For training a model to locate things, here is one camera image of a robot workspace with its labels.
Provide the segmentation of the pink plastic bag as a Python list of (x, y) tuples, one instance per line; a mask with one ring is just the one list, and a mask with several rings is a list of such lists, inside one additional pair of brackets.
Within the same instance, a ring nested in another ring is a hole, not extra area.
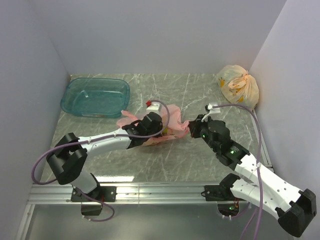
[[(168, 135), (163, 135), (161, 137), (152, 137), (148, 139), (146, 142), (142, 144), (142, 146), (154, 146), (163, 142), (183, 138), (189, 132), (189, 120), (184, 122), (181, 121), (181, 110), (178, 106), (174, 104), (167, 105), (169, 110), (169, 123), (168, 123)], [(148, 113), (146, 110), (137, 113), (136, 115), (132, 114), (129, 111), (122, 110), (122, 115), (124, 117), (120, 118), (116, 125), (118, 127), (123, 127), (124, 125), (128, 125), (131, 122), (136, 120), (142, 120), (143, 117)]]

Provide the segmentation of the yellow fruit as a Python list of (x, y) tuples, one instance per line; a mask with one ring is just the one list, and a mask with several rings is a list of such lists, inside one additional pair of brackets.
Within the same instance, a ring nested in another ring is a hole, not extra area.
[(166, 127), (166, 128), (163, 130), (162, 134), (163, 134), (164, 136), (167, 136), (167, 135), (168, 135), (168, 132), (169, 132), (169, 128)]

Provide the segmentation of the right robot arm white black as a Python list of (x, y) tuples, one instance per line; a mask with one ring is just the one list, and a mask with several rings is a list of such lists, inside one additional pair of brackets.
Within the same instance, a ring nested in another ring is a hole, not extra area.
[(317, 214), (316, 195), (302, 190), (264, 165), (245, 147), (231, 139), (222, 120), (200, 114), (188, 124), (192, 138), (201, 138), (216, 158), (234, 172), (220, 182), (220, 194), (226, 200), (234, 197), (262, 207), (290, 235), (301, 237)]

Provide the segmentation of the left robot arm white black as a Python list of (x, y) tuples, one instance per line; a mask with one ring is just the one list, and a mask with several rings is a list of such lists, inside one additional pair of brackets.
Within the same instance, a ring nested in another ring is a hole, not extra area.
[(162, 118), (150, 112), (117, 130), (90, 137), (77, 137), (68, 133), (55, 145), (46, 161), (60, 185), (70, 184), (75, 193), (89, 201), (101, 200), (103, 193), (97, 178), (83, 167), (86, 160), (103, 153), (141, 146), (149, 136), (160, 137)]

